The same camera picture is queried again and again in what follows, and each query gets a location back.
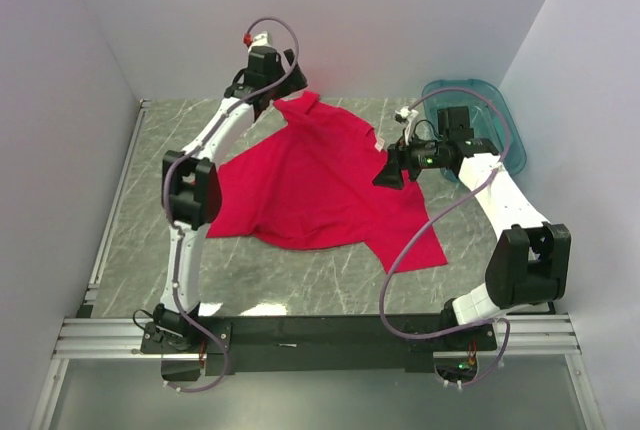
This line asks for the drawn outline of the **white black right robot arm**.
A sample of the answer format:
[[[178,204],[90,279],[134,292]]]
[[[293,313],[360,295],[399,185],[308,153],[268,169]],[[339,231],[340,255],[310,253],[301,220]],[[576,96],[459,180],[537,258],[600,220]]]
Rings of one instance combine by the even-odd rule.
[[[400,190],[423,170],[444,169],[469,190],[488,218],[497,243],[482,284],[449,301],[442,312],[439,337],[460,349],[474,336],[473,325],[510,310],[554,302],[566,291],[571,233],[552,224],[520,191],[488,138],[475,135],[470,111],[449,107],[438,112],[435,138],[416,136],[418,112],[396,111],[402,137],[390,145],[376,186]]]

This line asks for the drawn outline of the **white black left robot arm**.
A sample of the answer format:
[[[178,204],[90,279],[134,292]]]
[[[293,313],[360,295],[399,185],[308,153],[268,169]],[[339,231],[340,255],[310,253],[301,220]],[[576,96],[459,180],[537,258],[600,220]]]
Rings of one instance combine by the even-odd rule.
[[[170,251],[153,321],[176,351],[193,349],[200,338],[198,280],[206,232],[222,207],[219,166],[273,101],[306,87],[294,50],[254,44],[246,67],[225,90],[203,130],[182,150],[163,157],[161,204],[170,227]]]

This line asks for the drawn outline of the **red t shirt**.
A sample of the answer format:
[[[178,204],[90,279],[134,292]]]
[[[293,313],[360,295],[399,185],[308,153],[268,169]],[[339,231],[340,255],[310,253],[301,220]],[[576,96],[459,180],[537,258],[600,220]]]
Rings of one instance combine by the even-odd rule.
[[[389,270],[428,221],[419,185],[377,187],[387,154],[365,120],[316,93],[278,100],[285,126],[218,171],[210,239],[252,236],[287,250],[363,243]]]

